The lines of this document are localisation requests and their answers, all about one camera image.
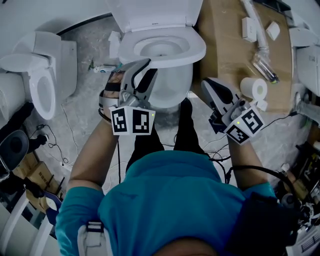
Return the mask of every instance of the floor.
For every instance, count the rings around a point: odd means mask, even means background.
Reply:
[[[94,73],[88,70],[92,60],[95,66],[107,64],[117,65],[118,62],[109,58],[108,37],[111,31],[120,31],[113,17],[104,18],[83,25],[62,35],[63,40],[77,42],[78,76],[75,93],[66,99],[57,109],[56,116],[51,120],[43,120],[36,111],[26,120],[25,125],[29,134],[36,130],[40,124],[48,124],[53,131],[56,142],[61,148],[62,155],[68,163],[62,166],[62,157],[55,146],[50,148],[47,144],[36,150],[39,159],[47,165],[54,174],[54,178],[60,182],[65,177],[62,188],[66,188],[70,171],[80,150],[87,141],[101,117],[98,114],[98,95],[104,88],[108,75]],[[292,96],[297,90],[303,90],[300,85],[292,89]],[[199,144],[207,151],[217,151],[227,144],[227,138],[223,134],[215,134],[211,128],[208,117],[210,108],[205,105],[193,93],[190,94],[193,105],[192,117],[194,128],[198,134]],[[155,127],[163,144],[173,145],[174,136],[178,130],[178,108],[169,109],[164,113],[157,113]],[[275,119],[283,118],[285,114],[261,114],[265,123],[269,124]],[[303,143],[309,133],[310,124],[304,125],[305,119],[300,115],[279,120],[260,132],[253,140],[255,148],[264,167],[272,170],[280,170],[283,163],[292,165],[298,150],[295,145]],[[54,137],[48,127],[39,133],[48,134],[51,143]],[[122,136],[119,139],[120,169],[122,180],[125,177],[125,169],[128,160],[134,150],[134,136]],[[118,156],[115,152],[110,169],[103,185],[103,191],[107,193],[118,184]],[[219,152],[222,157],[229,155],[228,147]],[[226,170],[231,166],[230,160],[223,162]],[[216,167],[220,176],[223,173],[220,166]]]

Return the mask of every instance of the white box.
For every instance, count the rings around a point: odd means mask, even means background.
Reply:
[[[252,18],[242,19],[242,38],[251,43],[257,41],[256,23]]]
[[[272,23],[270,24],[270,26],[266,29],[267,34],[269,35],[269,37],[275,41],[277,39],[277,37],[280,34],[280,27],[277,23],[275,23],[274,21],[272,21]]]

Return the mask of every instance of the teal t-shirt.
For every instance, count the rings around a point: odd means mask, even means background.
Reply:
[[[136,161],[105,196],[92,188],[70,189],[55,234],[64,256],[79,255],[78,229],[95,220],[108,230],[114,256],[149,256],[182,237],[201,239],[229,255],[224,247],[252,192],[275,197],[269,183],[245,191],[222,183],[205,155],[154,152]]]

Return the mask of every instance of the toilet paper roll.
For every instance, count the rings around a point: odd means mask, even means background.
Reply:
[[[246,77],[240,83],[240,90],[244,96],[262,101],[268,93],[267,83],[261,78]]]

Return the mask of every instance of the wooden board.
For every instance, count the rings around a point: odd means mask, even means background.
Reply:
[[[273,41],[267,34],[271,66],[278,75],[278,84],[268,84],[268,112],[290,111],[292,84],[292,52],[286,18],[263,5],[255,3],[266,29],[272,21],[280,26],[280,35]],[[194,71],[192,90],[203,99],[200,81],[205,77],[219,78],[240,92],[243,78],[263,78],[251,64],[258,43],[242,39],[242,19],[247,16],[239,0],[204,0],[198,20],[199,34],[206,43],[206,55]]]

